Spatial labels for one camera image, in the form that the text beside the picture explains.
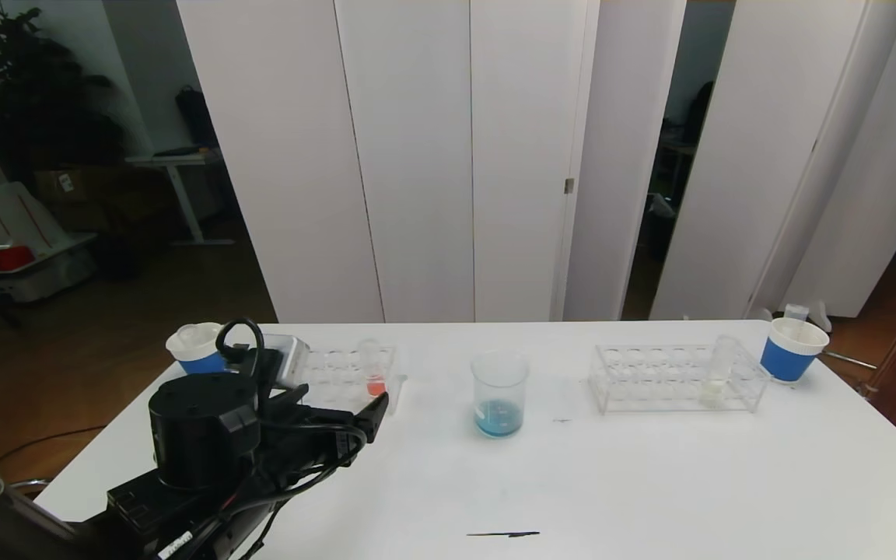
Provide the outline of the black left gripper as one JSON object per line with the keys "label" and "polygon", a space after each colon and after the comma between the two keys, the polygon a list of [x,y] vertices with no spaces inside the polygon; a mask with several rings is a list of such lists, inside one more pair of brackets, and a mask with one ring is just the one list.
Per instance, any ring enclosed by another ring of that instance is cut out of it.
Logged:
{"label": "black left gripper", "polygon": [[351,411],[327,410],[301,405],[296,435],[301,436],[303,450],[312,458],[314,467],[345,467],[367,443],[376,440],[387,415],[389,394],[384,391],[373,398],[357,415]]}

